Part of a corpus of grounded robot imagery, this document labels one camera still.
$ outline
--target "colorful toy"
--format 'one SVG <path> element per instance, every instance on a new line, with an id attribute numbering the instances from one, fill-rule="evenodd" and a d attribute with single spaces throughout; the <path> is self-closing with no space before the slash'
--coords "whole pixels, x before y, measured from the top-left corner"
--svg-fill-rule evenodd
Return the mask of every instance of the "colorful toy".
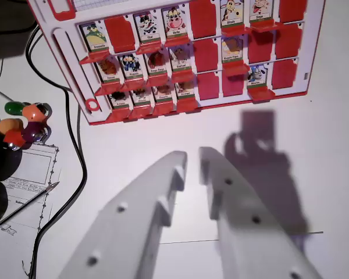
<path id="1" fill-rule="evenodd" d="M 20 119 L 3 119 L 0 121 L 0 134 L 8 148 L 16 151 L 26 143 L 42 142 L 48 136 L 46 124 L 48 109 L 42 103 L 8 102 L 5 111 L 10 115 L 24 116 L 29 121 L 26 128 Z"/>
<path id="2" fill-rule="evenodd" d="M 29 4 L 86 119 L 103 124 L 307 94 L 325 0 Z"/>

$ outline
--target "green toy piece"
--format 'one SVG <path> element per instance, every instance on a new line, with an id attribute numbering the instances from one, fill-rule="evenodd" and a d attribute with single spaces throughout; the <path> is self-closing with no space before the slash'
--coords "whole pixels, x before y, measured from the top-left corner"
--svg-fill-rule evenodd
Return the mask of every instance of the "green toy piece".
<path id="1" fill-rule="evenodd" d="M 10 115 L 22 115 L 22 110 L 26 105 L 21 102 L 8 102 L 5 104 L 5 112 Z"/>

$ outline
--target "cartoon character card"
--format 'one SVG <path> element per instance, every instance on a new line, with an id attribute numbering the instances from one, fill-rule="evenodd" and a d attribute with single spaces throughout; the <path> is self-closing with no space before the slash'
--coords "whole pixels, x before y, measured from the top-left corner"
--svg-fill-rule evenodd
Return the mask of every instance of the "cartoon character card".
<path id="1" fill-rule="evenodd" d="M 119 60 L 127 80 L 143 77 L 141 64 L 136 54 L 122 55 Z"/>
<path id="2" fill-rule="evenodd" d="M 101 20 L 79 26 L 89 51 L 109 49 L 106 39 L 106 29 Z"/>
<path id="3" fill-rule="evenodd" d="M 172 91 L 174 90 L 173 84 L 165 84 L 152 88 L 154 98 L 157 103 L 172 101 Z"/>
<path id="4" fill-rule="evenodd" d="M 134 106 L 150 105 L 151 90 L 147 88 L 139 88 L 131 91 Z"/>
<path id="5" fill-rule="evenodd" d="M 167 38 L 187 36 L 185 11 L 179 6 L 162 9 Z"/>
<path id="6" fill-rule="evenodd" d="M 129 108 L 129 95 L 125 92 L 116 91 L 108 95 L 114 109 Z"/>
<path id="7" fill-rule="evenodd" d="M 251 0 L 250 21 L 266 20 L 273 16 L 274 0 Z"/>
<path id="8" fill-rule="evenodd" d="M 243 23 L 244 0 L 220 0 L 221 27 Z"/>
<path id="9" fill-rule="evenodd" d="M 190 44 L 168 48 L 173 71 L 191 70 Z"/>
<path id="10" fill-rule="evenodd" d="M 243 59 L 243 39 L 240 36 L 222 37 L 221 39 L 222 63 Z"/>
<path id="11" fill-rule="evenodd" d="M 167 68 L 165 66 L 165 53 L 164 49 L 153 53 L 145 54 L 145 61 L 149 76 L 155 76 L 157 74 L 165 74 Z"/>
<path id="12" fill-rule="evenodd" d="M 119 81 L 119 62 L 114 56 L 109 55 L 104 60 L 94 63 L 94 66 L 103 83 L 114 83 Z"/>
<path id="13" fill-rule="evenodd" d="M 268 70 L 264 65 L 252 66 L 248 72 L 247 88 L 266 86 Z"/>
<path id="14" fill-rule="evenodd" d="M 174 87 L 176 89 L 177 97 L 179 99 L 194 97 L 194 82 L 186 81 L 184 83 L 175 83 Z"/>
<path id="15" fill-rule="evenodd" d="M 149 12 L 134 15 L 138 36 L 142 44 L 146 42 L 160 41 L 158 19 Z"/>

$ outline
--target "pen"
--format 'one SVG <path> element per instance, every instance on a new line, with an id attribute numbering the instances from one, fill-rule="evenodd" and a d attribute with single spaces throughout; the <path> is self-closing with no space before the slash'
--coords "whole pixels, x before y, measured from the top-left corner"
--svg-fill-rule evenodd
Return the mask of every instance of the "pen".
<path id="1" fill-rule="evenodd" d="M 21 207 L 17 208 L 16 210 L 14 210 L 11 214 L 9 214 L 8 216 L 6 216 L 3 220 L 0 221 L 0 228 L 2 227 L 2 225 L 4 225 L 6 222 L 8 222 L 11 218 L 13 218 L 14 216 L 16 216 L 18 213 L 20 213 L 22 210 L 24 210 L 26 207 L 28 207 L 29 205 L 31 205 L 32 203 L 34 203 L 35 201 L 37 201 L 40 197 L 42 197 L 43 195 L 49 193 L 50 191 L 52 191 L 57 185 L 59 184 L 59 181 L 56 183 L 53 183 L 51 185 L 49 185 L 48 187 L 46 187 L 46 189 L 44 189 L 43 191 L 39 192 L 36 196 L 34 196 L 32 199 L 29 199 L 26 203 L 24 203 Z"/>

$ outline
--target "orange toy piece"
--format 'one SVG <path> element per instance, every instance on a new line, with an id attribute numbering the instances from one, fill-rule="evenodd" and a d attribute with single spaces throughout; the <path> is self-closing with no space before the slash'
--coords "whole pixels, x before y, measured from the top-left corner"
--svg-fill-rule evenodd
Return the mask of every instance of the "orange toy piece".
<path id="1" fill-rule="evenodd" d="M 22 138 L 21 130 L 9 130 L 6 132 L 4 142 L 7 144 L 13 144 L 21 148 L 26 141 Z"/>
<path id="2" fill-rule="evenodd" d="M 8 118 L 0 121 L 0 133 L 5 135 L 9 130 L 23 130 L 23 122 L 20 119 Z"/>
<path id="3" fill-rule="evenodd" d="M 28 121 L 43 122 L 47 117 L 37 108 L 36 104 L 25 106 L 22 110 L 22 115 Z"/>

